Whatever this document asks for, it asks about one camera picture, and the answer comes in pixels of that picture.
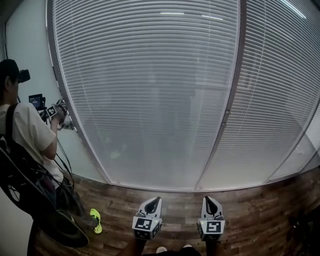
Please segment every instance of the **wooden floor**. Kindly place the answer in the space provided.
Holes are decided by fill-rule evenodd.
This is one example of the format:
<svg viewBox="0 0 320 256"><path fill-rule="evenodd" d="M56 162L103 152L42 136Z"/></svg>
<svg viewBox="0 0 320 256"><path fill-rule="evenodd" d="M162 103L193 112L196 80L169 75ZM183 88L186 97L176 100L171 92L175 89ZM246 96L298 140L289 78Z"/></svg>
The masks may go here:
<svg viewBox="0 0 320 256"><path fill-rule="evenodd" d="M152 197L162 197L162 230L148 241L144 254L159 246L179 250L193 245L205 255L205 243L199 240L197 219L205 195L223 207L226 229L222 244L228 256L290 256L296 247L286 242L290 228L288 216L299 210L310 211L320 204L320 170L261 187L210 193L165 193L128 189L76 178L76 190L86 207L101 213L103 232L86 230L90 239L81 251L89 255L116 255L133 238L132 220L140 204ZM86 255L64 247L38 231L35 255Z"/></svg>

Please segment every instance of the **person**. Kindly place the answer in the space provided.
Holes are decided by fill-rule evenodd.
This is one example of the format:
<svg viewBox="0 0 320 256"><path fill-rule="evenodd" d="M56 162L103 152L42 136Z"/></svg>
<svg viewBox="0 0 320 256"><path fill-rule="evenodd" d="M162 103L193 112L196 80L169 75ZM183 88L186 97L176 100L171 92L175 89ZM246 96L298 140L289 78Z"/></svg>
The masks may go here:
<svg viewBox="0 0 320 256"><path fill-rule="evenodd" d="M147 240L133 238L128 245L121 250L117 256L140 256L145 248ZM224 256L225 252L220 242L206 241L207 256ZM201 254L190 244L186 244L179 251L169 251L161 246L156 249L155 253L145 254L143 256L201 256Z"/></svg>
<svg viewBox="0 0 320 256"><path fill-rule="evenodd" d="M9 106L18 103L19 74L14 60L5 59L0 62L0 134L6 134L6 114ZM59 182L52 180L57 209L67 210L77 221L89 225L98 234L102 232L99 212L95 209L91 209L90 214L86 212L78 193L65 186L70 183L54 162L58 125L64 119L64 114L54 115L49 127L31 103L19 103L13 114L12 138Z"/></svg>

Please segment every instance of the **shirt sleeve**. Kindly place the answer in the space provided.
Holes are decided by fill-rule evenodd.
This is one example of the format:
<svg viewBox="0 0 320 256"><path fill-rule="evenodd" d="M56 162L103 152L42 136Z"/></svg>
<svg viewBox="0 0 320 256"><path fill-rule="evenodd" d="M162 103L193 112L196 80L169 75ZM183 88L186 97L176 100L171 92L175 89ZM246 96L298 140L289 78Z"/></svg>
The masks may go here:
<svg viewBox="0 0 320 256"><path fill-rule="evenodd" d="M44 151L55 139L56 134L41 119L36 108L31 104L25 104L27 110L27 123L33 143L39 151Z"/></svg>

